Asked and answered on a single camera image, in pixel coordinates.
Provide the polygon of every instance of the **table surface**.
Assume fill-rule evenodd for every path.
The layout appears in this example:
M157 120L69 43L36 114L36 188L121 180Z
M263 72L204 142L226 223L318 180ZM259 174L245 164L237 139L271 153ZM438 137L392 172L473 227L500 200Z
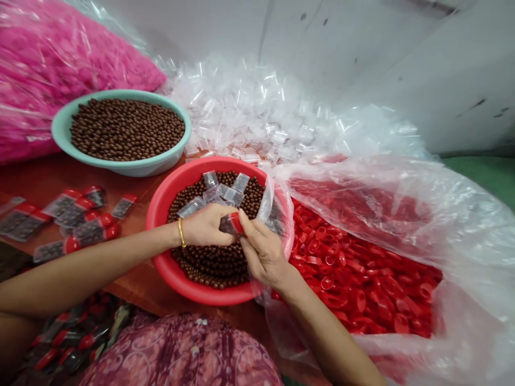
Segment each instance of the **table surface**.
M184 163L184 158L181 158L174 169ZM82 164L64 153L53 154L0 167L0 205L14 196L21 196L43 208L64 189L81 190L100 185L107 192L107 207L102 208L102 212L110 211L123 194L131 193L139 198L130 214L120 223L120 237L124 237L145 230L145 216L150 200L162 180L172 170L153 177L126 177L110 170ZM59 228L54 224L26 243L0 238L30 255L37 246L60 239L62 236ZM210 307L192 302L173 291L162 280L150 260L109 284L105 290L158 316L187 311L218 315L233 327L245 330L259 340L267 348L282 374L305 384L328 384L319 370L285 360L278 355L267 327L264 310L254 301L230 307Z

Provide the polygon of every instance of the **teal bowl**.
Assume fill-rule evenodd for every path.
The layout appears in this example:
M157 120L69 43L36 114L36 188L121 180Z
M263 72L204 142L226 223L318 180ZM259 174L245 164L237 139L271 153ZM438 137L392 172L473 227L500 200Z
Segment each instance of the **teal bowl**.
M106 161L84 154L71 144L70 128L72 116L79 111L79 105L90 99L136 99L170 108L184 121L184 136L173 148L155 157L137 161ZM172 168L181 158L184 147L192 135L192 123L186 111L164 96L139 90L107 90L82 96L64 106L52 121L52 136L56 144L68 155L87 165L112 170L131 177L147 177L160 174Z

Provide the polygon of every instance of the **red bowl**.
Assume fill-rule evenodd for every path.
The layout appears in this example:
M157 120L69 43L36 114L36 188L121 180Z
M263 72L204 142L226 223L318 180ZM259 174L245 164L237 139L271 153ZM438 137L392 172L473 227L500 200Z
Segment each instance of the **red bowl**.
M206 157L189 162L171 172L161 183L159 188L157 188L146 214L146 229L153 229L166 224L168 209L177 194L186 186L197 182L202 177L203 173L211 170L217 172L230 172L235 170L237 173L245 173L251 178L257 177L257 180L262 185L265 185L267 180L265 172L247 162L234 158ZM288 198L281 192L276 191L276 197L282 207L289 207L286 201ZM289 233L293 230L286 229L285 231L286 234L283 236L283 240L287 240ZM291 246L289 250L286 250L288 243L284 242L283 244L285 245L284 254L288 257L291 253ZM153 262L160 275L170 287L182 296L198 303L210 306L231 306L246 302L256 296L256 289L253 291L250 283L219 290L188 280L179 265L172 258L169 250L154 257Z

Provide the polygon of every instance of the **pile of brown beads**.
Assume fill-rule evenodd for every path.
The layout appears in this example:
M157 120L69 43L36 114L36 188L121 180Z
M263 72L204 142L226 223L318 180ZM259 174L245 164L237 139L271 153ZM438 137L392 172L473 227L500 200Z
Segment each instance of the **pile of brown beads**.
M136 161L173 148L184 121L170 108L127 99L91 99L79 105L71 143L84 154L109 161Z
M230 187L238 173L235 171L217 172L216 176L219 183ZM170 206L167 222L177 221L177 211L196 196L202 196L204 191L206 191L206 186L203 178L182 190ZM240 206L251 220L255 219L258 214L263 193L264 186L259 184L256 177L251 178ZM249 280L247 261L239 242L228 247L187 246L186 248L175 248L172 250L172 256L189 280L217 290L235 287Z

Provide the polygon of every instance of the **bangle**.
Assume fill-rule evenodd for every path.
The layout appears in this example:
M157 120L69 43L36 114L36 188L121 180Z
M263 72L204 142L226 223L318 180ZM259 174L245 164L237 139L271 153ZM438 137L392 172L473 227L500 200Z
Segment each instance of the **bangle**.
M182 241L182 247L185 248L186 247L186 243L184 242L184 234L182 233L182 218L179 217L179 233L181 234L181 241Z

